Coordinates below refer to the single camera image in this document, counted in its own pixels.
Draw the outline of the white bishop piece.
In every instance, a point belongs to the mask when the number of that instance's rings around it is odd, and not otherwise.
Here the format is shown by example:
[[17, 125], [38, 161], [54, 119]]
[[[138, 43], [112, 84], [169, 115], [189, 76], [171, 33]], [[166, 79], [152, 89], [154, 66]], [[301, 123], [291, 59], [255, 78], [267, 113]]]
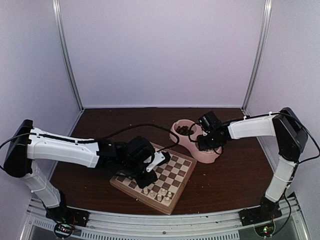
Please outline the white bishop piece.
[[153, 190], [151, 190], [150, 193], [149, 193], [149, 196], [150, 196], [151, 198], [154, 198], [154, 197], [155, 197], [155, 192], [154, 192]]

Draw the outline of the pink double bowl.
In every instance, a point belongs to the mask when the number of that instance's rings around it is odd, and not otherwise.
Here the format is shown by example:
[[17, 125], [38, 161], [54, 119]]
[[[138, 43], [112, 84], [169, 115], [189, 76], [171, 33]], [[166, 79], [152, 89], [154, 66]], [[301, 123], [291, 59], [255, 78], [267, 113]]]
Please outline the pink double bowl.
[[171, 131], [175, 133], [177, 136], [179, 136], [179, 145], [183, 146], [186, 148], [191, 156], [196, 159], [200, 163], [204, 164], [211, 164], [214, 163], [215, 160], [220, 156], [222, 153], [222, 148], [219, 147], [215, 151], [219, 154], [217, 154], [214, 150], [205, 150], [205, 151], [200, 151], [198, 149], [198, 145], [195, 142], [191, 142], [188, 138], [187, 135], [181, 135], [178, 133], [177, 129], [179, 127], [184, 127], [187, 126], [188, 128], [192, 126], [194, 122], [189, 119], [180, 119], [176, 122], [174, 122], [171, 126]]

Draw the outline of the white rook piece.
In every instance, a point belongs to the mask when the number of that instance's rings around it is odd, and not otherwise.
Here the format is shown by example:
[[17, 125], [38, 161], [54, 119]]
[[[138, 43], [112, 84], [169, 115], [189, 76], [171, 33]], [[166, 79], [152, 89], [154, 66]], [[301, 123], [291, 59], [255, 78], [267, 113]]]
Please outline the white rook piece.
[[169, 202], [171, 201], [171, 199], [170, 199], [169, 197], [165, 197], [165, 198], [164, 198], [164, 201], [165, 201], [166, 203], [169, 203]]

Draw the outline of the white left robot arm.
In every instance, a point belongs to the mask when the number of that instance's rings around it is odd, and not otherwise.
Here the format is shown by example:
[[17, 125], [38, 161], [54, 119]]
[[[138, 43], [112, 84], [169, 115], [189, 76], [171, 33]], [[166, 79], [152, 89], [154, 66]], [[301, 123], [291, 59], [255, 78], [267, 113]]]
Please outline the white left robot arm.
[[9, 147], [1, 169], [23, 180], [61, 222], [69, 221], [72, 211], [66, 207], [63, 194], [49, 182], [35, 160], [71, 163], [112, 175], [124, 174], [144, 188], [156, 181], [154, 168], [165, 159], [141, 136], [128, 143], [66, 137], [36, 128], [29, 119], [22, 122], [6, 143]]

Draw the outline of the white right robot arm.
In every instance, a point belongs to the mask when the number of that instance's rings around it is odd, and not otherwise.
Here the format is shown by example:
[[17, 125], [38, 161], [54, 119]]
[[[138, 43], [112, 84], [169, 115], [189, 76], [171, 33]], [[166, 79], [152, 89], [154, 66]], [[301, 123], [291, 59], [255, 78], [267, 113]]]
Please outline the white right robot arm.
[[198, 149], [223, 150], [227, 142], [246, 138], [274, 138], [278, 162], [273, 177], [256, 210], [259, 220], [268, 220], [293, 181], [298, 162], [308, 141], [307, 131], [291, 108], [278, 112], [221, 121], [213, 111], [198, 119], [204, 131], [198, 135]]

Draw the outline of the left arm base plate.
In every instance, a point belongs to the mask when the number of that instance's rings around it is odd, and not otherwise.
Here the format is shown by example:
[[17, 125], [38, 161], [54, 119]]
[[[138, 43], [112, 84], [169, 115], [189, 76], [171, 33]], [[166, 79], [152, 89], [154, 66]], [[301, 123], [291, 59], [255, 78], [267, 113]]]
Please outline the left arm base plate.
[[47, 208], [46, 215], [48, 219], [52, 219], [56, 223], [68, 224], [71, 226], [86, 227], [90, 213], [85, 210], [75, 208]]

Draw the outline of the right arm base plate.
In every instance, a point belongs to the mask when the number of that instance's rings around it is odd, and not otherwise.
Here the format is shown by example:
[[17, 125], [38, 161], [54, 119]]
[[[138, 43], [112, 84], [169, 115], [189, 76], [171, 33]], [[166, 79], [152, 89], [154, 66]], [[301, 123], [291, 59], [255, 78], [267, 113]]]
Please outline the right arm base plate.
[[245, 208], [238, 212], [242, 226], [256, 225], [263, 222], [279, 218], [283, 214], [281, 210], [275, 209], [271, 213], [262, 209], [261, 206], [254, 208]]

